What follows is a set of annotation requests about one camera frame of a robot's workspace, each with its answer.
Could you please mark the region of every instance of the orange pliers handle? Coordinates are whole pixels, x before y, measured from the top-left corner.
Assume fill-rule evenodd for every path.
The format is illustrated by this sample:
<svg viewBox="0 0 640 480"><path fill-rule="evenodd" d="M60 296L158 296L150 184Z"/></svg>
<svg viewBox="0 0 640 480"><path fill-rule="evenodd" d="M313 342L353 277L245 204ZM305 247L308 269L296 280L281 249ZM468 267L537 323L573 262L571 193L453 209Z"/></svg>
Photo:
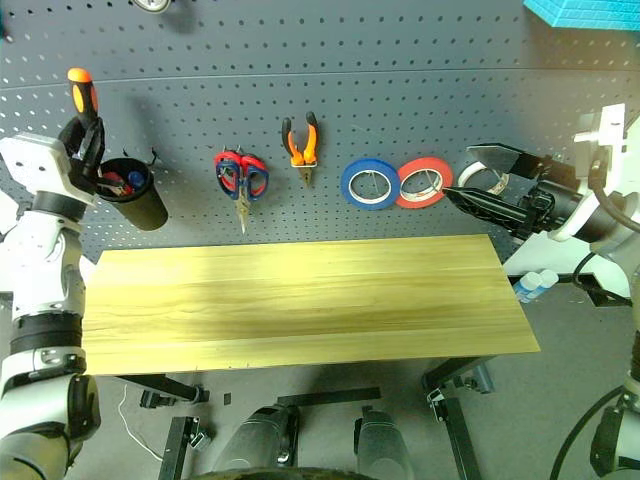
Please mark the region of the orange pliers handle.
<svg viewBox="0 0 640 480"><path fill-rule="evenodd" d="M305 165L315 165L316 145L318 143L318 121L313 112L307 112L307 124L309 135L307 137L307 145L304 151L300 152L293 140L293 132L291 131L291 119L285 117L282 120L282 145L291 155L291 165L295 167L303 167Z"/></svg>

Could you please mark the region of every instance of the cable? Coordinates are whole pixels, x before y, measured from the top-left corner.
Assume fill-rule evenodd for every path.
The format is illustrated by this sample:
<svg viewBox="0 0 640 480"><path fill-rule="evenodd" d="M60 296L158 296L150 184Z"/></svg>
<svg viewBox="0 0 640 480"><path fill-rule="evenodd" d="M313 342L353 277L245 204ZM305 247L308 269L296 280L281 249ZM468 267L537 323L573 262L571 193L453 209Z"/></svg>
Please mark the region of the cable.
<svg viewBox="0 0 640 480"><path fill-rule="evenodd" d="M122 418L122 422L124 423L124 428L127 430L127 433L129 434L129 436L131 438L133 438L133 440L140 445L142 448L144 448L147 452L149 452L153 458L155 458L156 460L158 460L159 462L162 461L162 457L160 455L158 455L156 452L154 452L153 450L151 450L151 448L149 448L149 446L147 445L147 443L144 441L144 439L142 440L138 440L138 438L131 433L131 430L129 430L129 425L127 424L127 419L124 418L124 414L122 413L122 405L124 405L125 400L127 399L127 386L124 386L124 396L122 397L122 401L120 402L120 404L118 405L118 413L120 414L120 418Z"/></svg>
<svg viewBox="0 0 640 480"><path fill-rule="evenodd" d="M627 305L627 306L631 307L633 304L631 303L630 299L628 299L626 297L623 297L622 295L618 295L617 293L613 293L613 292L611 292L609 290L605 290L604 288L596 287L595 285L585 285L584 283L582 283L580 281L580 278L579 278L580 272L582 271L584 266L587 263L589 263L589 260L591 260L595 256L596 256L596 254L591 252L580 261L580 263L578 264L576 269L573 271L573 275L571 276L571 282L576 287L578 287L581 290L584 290L585 292L592 292L592 293L597 293L597 294L600 294L600 295L605 295L607 297L610 297L610 298L613 298L615 300L618 300L619 302L621 302L624 305Z"/></svg>
<svg viewBox="0 0 640 480"><path fill-rule="evenodd" d="M582 431L584 426L587 424L591 418L598 413L602 407L604 407L607 403L613 400L615 397L622 393L622 385L614 388L609 393L605 394L600 400L594 403L589 410L585 412L585 414L580 417L575 424L575 426L567 435L567 438L564 439L564 443L558 450L558 454L556 455L556 460L553 462L553 469L551 470L551 475L549 476L549 480L558 480L558 475L560 475L560 469L562 468L562 462L564 462L565 457L567 456L567 452L571 448L574 440L578 436L578 434Z"/></svg>
<svg viewBox="0 0 640 480"><path fill-rule="evenodd" d="M629 230L640 233L640 223L633 221L630 217L627 217L618 207L616 207L607 194L604 193L604 186L607 183L606 164L606 150L601 149L598 151L598 155L596 155L596 158L591 163L591 168L589 169L589 188L593 190L598 203L600 203L600 206L611 216L611 218L620 225L627 227Z"/></svg>

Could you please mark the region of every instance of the cyan object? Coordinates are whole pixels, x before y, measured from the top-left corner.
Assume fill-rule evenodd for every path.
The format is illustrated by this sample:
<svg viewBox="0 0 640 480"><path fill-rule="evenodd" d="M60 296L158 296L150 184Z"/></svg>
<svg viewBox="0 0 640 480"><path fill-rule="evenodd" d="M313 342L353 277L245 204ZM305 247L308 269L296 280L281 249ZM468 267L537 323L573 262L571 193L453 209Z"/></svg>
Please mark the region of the cyan object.
<svg viewBox="0 0 640 480"><path fill-rule="evenodd" d="M552 27L640 31L640 0L524 0Z"/></svg>

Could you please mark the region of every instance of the wooden table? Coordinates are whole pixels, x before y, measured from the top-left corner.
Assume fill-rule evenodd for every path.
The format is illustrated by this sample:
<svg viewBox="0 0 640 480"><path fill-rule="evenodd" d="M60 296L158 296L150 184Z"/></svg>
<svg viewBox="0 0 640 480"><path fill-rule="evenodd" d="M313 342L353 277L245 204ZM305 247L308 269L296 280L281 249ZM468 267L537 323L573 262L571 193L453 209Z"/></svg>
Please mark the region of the wooden table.
<svg viewBox="0 0 640 480"><path fill-rule="evenodd" d="M91 374L535 352L486 235L106 251Z"/></svg>

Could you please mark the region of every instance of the plastic bottle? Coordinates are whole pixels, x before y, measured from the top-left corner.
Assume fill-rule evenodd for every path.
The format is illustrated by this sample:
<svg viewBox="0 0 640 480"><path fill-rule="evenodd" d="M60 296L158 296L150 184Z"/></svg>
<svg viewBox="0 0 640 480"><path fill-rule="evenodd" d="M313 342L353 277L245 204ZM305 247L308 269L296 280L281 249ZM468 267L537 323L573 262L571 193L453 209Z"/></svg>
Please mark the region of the plastic bottle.
<svg viewBox="0 0 640 480"><path fill-rule="evenodd" d="M560 280L556 272L548 269L540 272L540 278L542 278L542 283L540 284L540 286L536 288L533 292L527 294L527 298L529 300L538 298L540 295L542 295L544 292L546 292L551 287L553 287L556 283L558 283L558 280Z"/></svg>
<svg viewBox="0 0 640 480"><path fill-rule="evenodd" d="M529 303L531 299L527 298L531 292L542 285L542 277L536 272L529 272L523 275L518 283L513 286L516 297L522 303Z"/></svg>

